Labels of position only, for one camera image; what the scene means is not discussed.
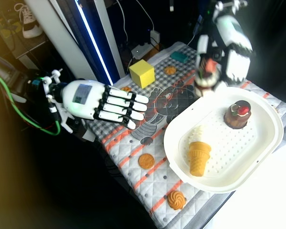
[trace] led light strip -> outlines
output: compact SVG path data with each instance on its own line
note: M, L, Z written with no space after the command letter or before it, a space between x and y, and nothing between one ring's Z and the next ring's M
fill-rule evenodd
M86 29L87 29L87 31L88 31L88 33L89 33L89 36L90 36L91 41L92 41L92 43L93 43L93 45L94 45L94 48L95 48L95 50L96 50L96 52L97 52L97 54L98 54L98 56L99 56L99 58L100 58L100 61L101 61L102 65L103 65L103 68L104 68L104 70L105 70L105 72L106 72L106 75L107 75L107 78L108 78L108 80L109 80L109 82L110 82L110 85L112 86L112 85L113 85L113 82L112 82L112 80L111 80L111 78L110 78L109 72L108 72L108 70L107 70L107 68L106 68L106 65L105 65L105 62L104 62L104 60L103 60L103 58L102 58L102 55L101 55L101 53L100 53L100 50L99 50L99 48L98 48L98 46L97 46L97 44L96 44L96 41L95 41L94 36L93 36L93 34L92 34L92 31L91 31L91 29L90 29L90 27L89 27L89 24L88 24L88 22L87 22L86 16L85 16L84 12L82 11L82 8L79 6L78 0L74 0L74 1L75 1L76 5L77 5L78 11L79 11L80 14L81 14L82 20L83 20L83 22L84 22L84 24L85 24L85 26L86 26Z

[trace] cartoon print on tablecloth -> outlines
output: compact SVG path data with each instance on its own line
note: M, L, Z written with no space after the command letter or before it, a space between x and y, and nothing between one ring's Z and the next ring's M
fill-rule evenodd
M131 132L142 145L150 145L151 138L163 122L169 124L177 115L195 101L194 87L182 80L164 90L154 88L149 96L149 103L138 128Z

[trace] orange stripe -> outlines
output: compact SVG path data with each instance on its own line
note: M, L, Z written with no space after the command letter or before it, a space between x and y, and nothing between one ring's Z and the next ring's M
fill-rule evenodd
M251 83L251 81L248 80L240 88L245 89L250 83Z
M181 184L183 183L182 180L179 180L165 195L168 196L172 191L175 191ZM160 207L163 202L165 201L164 197L162 197L150 210L150 214L153 214L154 211L157 210L158 207Z
M190 72L188 72L186 75L184 75L183 77L181 77L181 80L185 80L187 77L190 77L193 73L195 72L195 70L191 70ZM185 83L185 85L189 85L192 84L194 82L195 77L191 78L188 82ZM142 125L143 123L145 123L145 119L142 120L140 122L140 125ZM105 144L106 141L111 138L114 134L116 134L118 131L120 131L123 127L121 127L120 129L116 130L114 129L112 133L110 133L108 136L106 136L103 140L102 143ZM117 143L119 143L124 137L128 136L130 134L130 132L128 132L128 134L125 134L125 132L121 133L120 135L116 136L116 140L112 140L108 146L106 147L107 151L109 151L114 145L116 145Z
M122 130L124 127L122 125L118 126L117 128L115 128L110 134L108 134L103 140L102 143L105 144L105 142L107 142L108 139L110 139L113 135L115 135L116 133L118 133L120 130Z
M157 170L157 168L159 168L160 167L160 165L162 165L165 161L166 161L166 157L165 158L163 158L161 161L159 161L151 170L149 170L148 172L147 172L147 174L148 175L150 175L150 174L152 174L154 171L156 171ZM142 184L143 183L143 181L145 181L147 179L147 176L143 176L135 185L134 185L134 189L136 189L137 187L139 187L140 186L140 184Z
M155 139L160 133L163 132L163 128L161 128L156 134L154 134L151 138L152 139ZM141 149L143 149L145 147L145 145L140 145L139 147L136 147L132 153L130 154L130 156L134 156L136 155ZM124 160L119 164L119 168L122 168L122 166L127 162L129 161L129 156L124 158Z
M263 98L267 98L270 94L268 92L266 92L266 94L263 95Z

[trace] perforated tray bottom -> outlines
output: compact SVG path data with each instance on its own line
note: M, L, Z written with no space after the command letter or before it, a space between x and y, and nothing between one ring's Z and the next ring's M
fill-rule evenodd
M210 159L207 161L204 177L215 177L224 172L243 152L246 147L254 144L257 132L250 119L243 129L234 130L224 122L226 108L218 108L209 113L199 125L208 125L218 135L217 141L211 146ZM195 126L188 131L179 142L184 162L189 166L188 150L189 138Z

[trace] gingham pattern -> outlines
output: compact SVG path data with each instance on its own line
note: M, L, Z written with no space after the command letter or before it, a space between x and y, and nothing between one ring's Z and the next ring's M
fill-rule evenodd
M138 94L149 96L154 88L163 90L173 85L195 66L195 51L193 49L184 46L179 52L190 57L187 64L179 63L167 57L155 65L156 81L153 84L143 90L135 83L128 86ZM176 75L167 76L163 73L163 69L168 65L176 66ZM284 125L286 125L286 103L270 94L266 94L265 91L251 82L236 86L264 96L271 105L276 107ZM135 139L127 132L126 128L119 128L117 124L95 120L89 122L89 126L104 143L112 161L120 168L128 184L134 188L136 195L150 213L158 228L199 229L229 196L228 194L213 195L182 183L179 177L169 168L169 163L165 160L163 147L163 136L167 127L165 119L157 125L153 142L147 146L143 146L139 139ZM144 153L154 156L154 168L145 170L138 165L138 158ZM165 198L171 190L180 190L186 197L186 205L182 210L175 211L169 207Z

